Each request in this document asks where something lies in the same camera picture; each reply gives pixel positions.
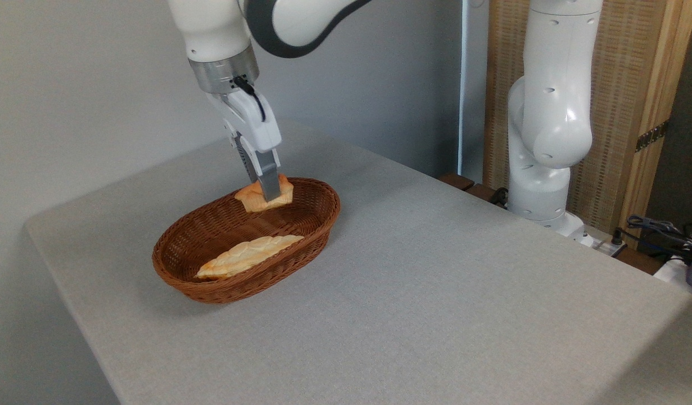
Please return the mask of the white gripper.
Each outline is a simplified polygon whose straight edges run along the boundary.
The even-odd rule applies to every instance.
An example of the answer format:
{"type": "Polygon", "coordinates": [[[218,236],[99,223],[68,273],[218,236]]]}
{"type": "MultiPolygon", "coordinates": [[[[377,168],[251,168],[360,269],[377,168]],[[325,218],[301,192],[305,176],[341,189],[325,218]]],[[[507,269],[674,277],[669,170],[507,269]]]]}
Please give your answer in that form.
{"type": "Polygon", "coordinates": [[[223,119],[230,144],[238,151],[251,182],[259,181],[266,202],[277,199],[282,192],[276,148],[282,136],[268,102],[259,92],[248,94],[242,89],[206,97],[223,119]]]}

